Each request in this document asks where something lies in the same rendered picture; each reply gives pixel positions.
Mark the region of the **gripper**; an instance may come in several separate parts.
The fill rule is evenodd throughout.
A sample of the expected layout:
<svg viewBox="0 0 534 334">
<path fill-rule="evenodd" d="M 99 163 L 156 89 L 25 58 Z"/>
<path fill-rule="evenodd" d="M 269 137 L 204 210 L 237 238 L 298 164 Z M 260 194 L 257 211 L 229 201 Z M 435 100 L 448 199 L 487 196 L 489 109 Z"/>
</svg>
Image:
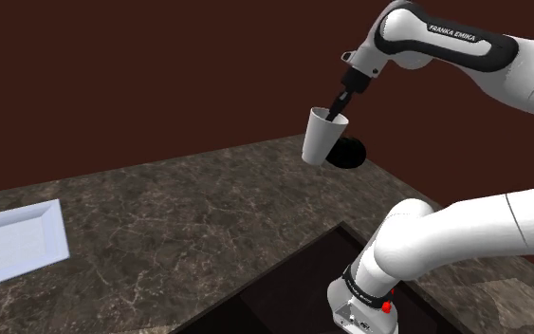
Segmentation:
<svg viewBox="0 0 534 334">
<path fill-rule="evenodd" d="M 327 121 L 333 121 L 351 101 L 353 93 L 363 93 L 371 80 L 371 77 L 363 74 L 358 69 L 349 67 L 341 78 L 344 90 L 335 98 L 331 106 L 328 108 L 328 115 L 325 119 Z"/>
</svg>

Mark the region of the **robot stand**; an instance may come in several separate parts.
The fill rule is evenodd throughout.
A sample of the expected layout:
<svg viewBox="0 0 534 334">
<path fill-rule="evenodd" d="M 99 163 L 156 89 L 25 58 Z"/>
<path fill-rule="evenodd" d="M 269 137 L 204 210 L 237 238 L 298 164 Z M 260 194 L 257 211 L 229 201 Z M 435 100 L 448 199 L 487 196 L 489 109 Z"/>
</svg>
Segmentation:
<svg viewBox="0 0 534 334">
<path fill-rule="evenodd" d="M 366 243 L 341 222 L 171 334 L 347 334 L 326 290 Z"/>
</svg>

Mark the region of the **white cup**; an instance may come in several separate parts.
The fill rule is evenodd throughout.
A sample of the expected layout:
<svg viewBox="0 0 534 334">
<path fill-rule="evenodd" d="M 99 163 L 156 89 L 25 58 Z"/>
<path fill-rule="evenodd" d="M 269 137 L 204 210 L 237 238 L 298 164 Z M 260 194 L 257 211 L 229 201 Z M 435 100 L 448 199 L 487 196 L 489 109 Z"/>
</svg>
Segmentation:
<svg viewBox="0 0 534 334">
<path fill-rule="evenodd" d="M 349 123 L 343 114 L 338 114 L 331 121 L 326 119 L 328 115 L 327 108 L 310 109 L 302 148 L 302 160 L 310 165 L 323 164 Z"/>
</svg>

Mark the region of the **white rectangular tray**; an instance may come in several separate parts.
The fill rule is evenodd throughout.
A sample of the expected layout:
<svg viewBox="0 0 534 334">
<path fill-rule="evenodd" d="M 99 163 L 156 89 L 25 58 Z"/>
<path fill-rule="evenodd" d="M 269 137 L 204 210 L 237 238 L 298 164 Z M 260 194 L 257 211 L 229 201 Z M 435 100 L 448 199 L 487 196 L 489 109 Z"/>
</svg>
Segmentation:
<svg viewBox="0 0 534 334">
<path fill-rule="evenodd" d="M 0 212 L 0 283 L 69 257 L 58 199 Z"/>
</svg>

